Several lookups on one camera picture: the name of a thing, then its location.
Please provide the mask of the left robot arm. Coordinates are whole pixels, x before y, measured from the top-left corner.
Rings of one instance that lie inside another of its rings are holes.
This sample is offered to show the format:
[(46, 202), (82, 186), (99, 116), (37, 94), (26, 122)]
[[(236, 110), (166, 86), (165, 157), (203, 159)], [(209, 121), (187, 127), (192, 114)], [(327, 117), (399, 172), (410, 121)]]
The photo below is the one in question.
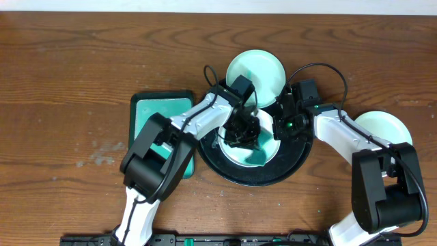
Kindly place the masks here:
[(125, 157), (124, 175), (127, 203), (112, 245), (145, 245), (152, 236), (158, 206), (182, 179), (199, 140), (216, 128), (229, 135), (232, 148), (256, 149), (259, 121), (245, 103), (254, 94), (244, 89), (217, 86), (195, 107), (171, 118), (155, 113), (145, 123)]

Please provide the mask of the white plate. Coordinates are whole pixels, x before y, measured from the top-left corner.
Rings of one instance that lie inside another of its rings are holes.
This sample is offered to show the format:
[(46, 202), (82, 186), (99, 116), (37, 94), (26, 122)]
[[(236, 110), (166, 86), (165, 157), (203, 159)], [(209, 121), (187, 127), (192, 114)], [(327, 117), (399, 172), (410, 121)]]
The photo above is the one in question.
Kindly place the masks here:
[(355, 122), (372, 135), (390, 141), (392, 144), (407, 142), (413, 144), (406, 125), (394, 115), (383, 111), (368, 111), (355, 119)]

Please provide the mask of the dark green sponge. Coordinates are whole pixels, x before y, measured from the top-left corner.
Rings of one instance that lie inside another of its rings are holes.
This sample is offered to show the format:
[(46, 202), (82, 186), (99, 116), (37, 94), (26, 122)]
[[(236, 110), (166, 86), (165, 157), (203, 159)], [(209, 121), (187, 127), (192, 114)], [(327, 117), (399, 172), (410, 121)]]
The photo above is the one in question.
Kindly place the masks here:
[(264, 166), (268, 162), (268, 147), (266, 145), (254, 144), (250, 148), (251, 153), (244, 159), (247, 165)]

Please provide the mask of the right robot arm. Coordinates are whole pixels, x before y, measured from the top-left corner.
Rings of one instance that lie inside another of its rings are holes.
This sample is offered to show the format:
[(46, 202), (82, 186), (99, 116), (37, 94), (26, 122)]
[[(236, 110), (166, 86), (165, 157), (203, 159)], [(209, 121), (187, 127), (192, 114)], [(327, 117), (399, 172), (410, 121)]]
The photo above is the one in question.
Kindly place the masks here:
[(416, 221), (421, 227), (405, 237), (418, 236), (426, 229), (429, 206), (411, 144), (393, 144), (372, 135), (335, 104), (274, 117), (272, 127), (275, 139), (315, 137), (351, 165), (352, 212), (329, 228), (331, 245), (370, 245), (383, 237), (398, 237), (396, 229)]

